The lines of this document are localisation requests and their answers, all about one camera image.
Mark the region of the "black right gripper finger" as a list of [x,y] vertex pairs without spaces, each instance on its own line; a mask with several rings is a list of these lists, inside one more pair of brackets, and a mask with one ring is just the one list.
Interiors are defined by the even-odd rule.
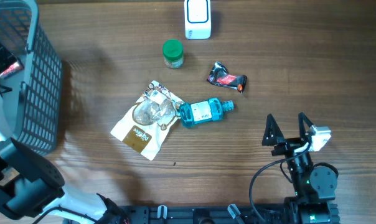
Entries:
[[272,114],[266,117],[266,128],[262,140],[263,146],[274,146],[284,143],[284,136]]
[[307,131],[305,128],[305,124],[310,128],[313,125],[313,122],[310,121],[309,118],[303,112],[300,112],[300,114],[298,114],[298,122],[300,138],[307,141],[308,137],[306,136]]

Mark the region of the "black red snack wrapper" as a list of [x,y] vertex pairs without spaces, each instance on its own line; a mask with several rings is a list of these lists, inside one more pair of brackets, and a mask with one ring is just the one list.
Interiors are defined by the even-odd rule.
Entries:
[[247,76],[232,75],[222,63],[216,61],[209,73],[207,81],[211,85],[227,87],[237,90],[239,93],[243,93],[247,83]]

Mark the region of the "blue mouthwash bottle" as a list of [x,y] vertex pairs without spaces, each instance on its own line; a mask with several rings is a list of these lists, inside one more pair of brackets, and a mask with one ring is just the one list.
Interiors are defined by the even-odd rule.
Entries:
[[234,109],[232,100],[220,101],[218,98],[209,98],[196,103],[184,103],[179,107],[182,125],[192,128],[197,124],[209,121],[220,121],[224,113]]

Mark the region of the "white brown snack pouch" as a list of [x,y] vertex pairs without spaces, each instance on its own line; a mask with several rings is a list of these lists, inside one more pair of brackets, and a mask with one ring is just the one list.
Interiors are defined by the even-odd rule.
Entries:
[[178,109],[183,103],[153,80],[110,134],[151,161],[160,151],[170,128],[181,118]]

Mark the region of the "green lid glass jar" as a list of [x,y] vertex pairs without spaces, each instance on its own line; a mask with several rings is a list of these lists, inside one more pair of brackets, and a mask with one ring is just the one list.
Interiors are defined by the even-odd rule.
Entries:
[[172,69],[180,68],[184,63],[184,49],[182,43],[177,39],[165,41],[162,47],[165,64]]

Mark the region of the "red snack packet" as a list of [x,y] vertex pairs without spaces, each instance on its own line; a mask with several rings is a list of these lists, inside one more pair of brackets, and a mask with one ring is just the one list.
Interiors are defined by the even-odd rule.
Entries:
[[13,76],[15,73],[23,70],[24,66],[19,61],[12,63],[10,66],[7,67],[3,72],[0,73],[0,79],[7,79]]

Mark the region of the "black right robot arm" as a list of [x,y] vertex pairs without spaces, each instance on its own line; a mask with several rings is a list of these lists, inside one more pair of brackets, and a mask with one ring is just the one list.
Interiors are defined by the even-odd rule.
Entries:
[[319,152],[332,136],[327,126],[316,126],[298,114],[299,137],[285,138],[272,114],[266,118],[262,145],[273,146],[272,156],[284,156],[294,197],[284,200],[285,223],[338,223],[336,198],[339,173],[325,162],[313,163],[310,153]]

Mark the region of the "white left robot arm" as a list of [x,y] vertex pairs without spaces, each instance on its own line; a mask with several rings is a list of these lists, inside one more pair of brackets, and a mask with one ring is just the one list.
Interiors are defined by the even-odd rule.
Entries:
[[[21,65],[0,43],[0,78]],[[111,199],[66,185],[50,161],[12,137],[2,98],[11,91],[0,84],[0,212],[13,220],[32,217],[36,222],[55,215],[77,223],[128,223],[125,211]]]

